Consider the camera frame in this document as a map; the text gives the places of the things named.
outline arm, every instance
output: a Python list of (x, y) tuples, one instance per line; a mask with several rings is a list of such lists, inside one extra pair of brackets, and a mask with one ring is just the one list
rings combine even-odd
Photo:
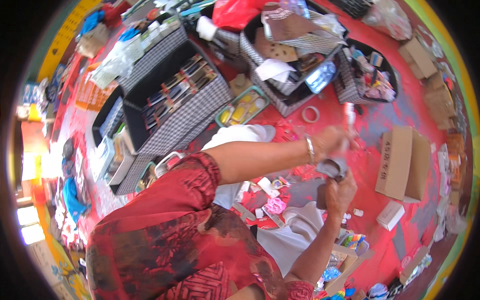
[[(358, 144), (354, 136), (340, 127), (327, 127), (312, 136), (315, 163), (324, 160), (329, 153), (338, 150), (345, 139), (350, 148)], [(204, 150), (218, 164), (222, 179), (219, 184), (250, 180), (268, 173), (310, 163), (305, 139), (289, 143), (230, 142)]]
[(333, 244), (340, 231), (343, 214), (357, 192), (357, 184), (350, 170), (345, 179), (337, 183), (329, 178), (326, 188), (328, 216), (324, 226), (308, 248), (293, 263), (285, 281), (301, 280), (315, 286), (330, 260)]

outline masking tape roll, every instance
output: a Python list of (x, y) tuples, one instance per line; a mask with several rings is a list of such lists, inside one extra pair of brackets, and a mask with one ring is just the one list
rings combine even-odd
[[(306, 112), (308, 109), (311, 109), (315, 112), (315, 119), (313, 120), (309, 120), (306, 116)], [(320, 112), (318, 111), (318, 108), (316, 108), (315, 106), (307, 106), (306, 108), (303, 109), (303, 111), (301, 112), (301, 117), (303, 118), (303, 120), (307, 123), (315, 123), (317, 122), (319, 119), (320, 119)]]

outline red floor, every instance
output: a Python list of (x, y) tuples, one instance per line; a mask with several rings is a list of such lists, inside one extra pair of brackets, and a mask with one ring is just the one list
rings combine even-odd
[[(431, 158), (432, 168), (429, 171), (423, 201), (420, 204), (406, 204), (405, 215), (400, 220), (399, 226), (391, 232), (377, 224), (376, 217), (389, 201), (389, 198), (374, 191), (380, 164), (379, 148), (381, 134), (390, 130), (395, 124), (413, 126), (421, 134), (428, 137), (431, 143), (435, 143), (436, 148), (445, 142), (446, 134), (443, 131), (439, 131), (435, 123), (430, 119), (422, 101), (422, 85), (414, 77), (408, 65), (397, 52), (399, 43), (360, 21), (352, 20), (327, 0), (317, 0), (317, 2), (339, 15), (340, 22), (350, 30), (350, 38), (370, 45), (383, 53), (389, 63), (401, 74), (404, 92), (401, 93), (394, 103), (364, 107), (363, 116), (357, 116), (355, 128), (360, 133), (360, 144), (363, 149), (351, 153), (348, 157), (348, 164), (358, 185), (358, 191), (350, 206), (350, 210), (358, 208), (364, 211), (363, 217), (353, 216), (348, 221), (348, 229), (367, 235), (366, 240), (370, 244), (371, 249), (376, 253), (372, 259), (365, 261), (353, 273), (348, 282), (356, 288), (368, 290), (377, 282), (390, 283), (418, 248), (421, 245), (429, 244), (436, 226), (436, 219), (434, 219), (436, 216), (435, 209), (439, 201), (438, 187), (440, 176), (437, 167), (437, 155), (433, 153)], [(223, 66), (220, 66), (220, 69), (227, 80), (231, 80), (235, 76), (231, 69)], [(320, 120), (315, 124), (308, 124), (301, 118), (301, 111), (308, 105), (313, 105), (320, 111)], [(76, 115), (78, 118), (81, 112), (77, 112)], [(277, 124), (282, 119), (278, 111), (270, 106), (252, 120), (251, 123)], [(306, 132), (312, 134), (319, 132), (325, 126), (341, 124), (343, 121), (342, 107), (338, 104), (336, 94), (330, 85), (322, 92), (321, 99), (314, 97), (286, 118), (286, 120), (291, 120), (291, 125), (304, 126)], [(88, 124), (83, 124), (82, 126), (76, 124), (75, 126), (77, 128), (89, 128)], [(205, 136), (211, 136), (216, 127), (211, 126), (209, 129), (210, 132), (204, 134)], [(277, 137), (274, 141), (281, 142), (281, 139)], [(199, 137), (197, 141), (190, 145), (188, 150), (197, 151), (205, 142), (205, 137)], [(285, 198), (288, 198), (287, 194), (290, 195), (288, 204), (291, 206), (303, 206), (308, 201), (315, 199), (316, 187), (319, 181), (313, 178), (317, 177), (317, 174), (308, 172), (308, 174), (303, 174), (303, 177), (310, 179), (307, 181), (299, 180), (284, 193)], [(96, 202), (96, 205), (92, 205), (92, 207), (99, 207), (99, 205), (102, 205), (100, 202), (109, 201), (108, 199), (101, 199), (96, 195), (96, 187), (92, 187), (91, 192), (92, 199), (94, 203)], [(249, 209), (254, 209), (263, 205), (265, 201), (264, 196), (258, 195), (247, 201), (245, 206)], [(86, 236), (88, 236), (93, 226), (102, 217), (104, 215), (94, 210), (87, 218), (82, 219), (79, 226)]]

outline silver bangle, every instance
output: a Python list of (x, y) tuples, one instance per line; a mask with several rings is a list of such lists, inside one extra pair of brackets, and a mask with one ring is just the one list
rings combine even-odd
[(315, 151), (313, 150), (313, 144), (312, 144), (312, 139), (308, 134), (305, 134), (305, 138), (307, 138), (307, 148), (308, 148), (308, 154), (310, 155), (310, 164), (314, 165), (315, 164)]

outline red floral blouse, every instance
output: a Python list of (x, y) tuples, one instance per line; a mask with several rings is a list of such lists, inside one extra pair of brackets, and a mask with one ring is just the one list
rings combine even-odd
[(265, 299), (312, 299), (285, 283), (273, 258), (233, 212), (212, 204), (216, 162), (190, 155), (101, 220), (86, 249), (94, 299), (226, 299), (255, 284)]

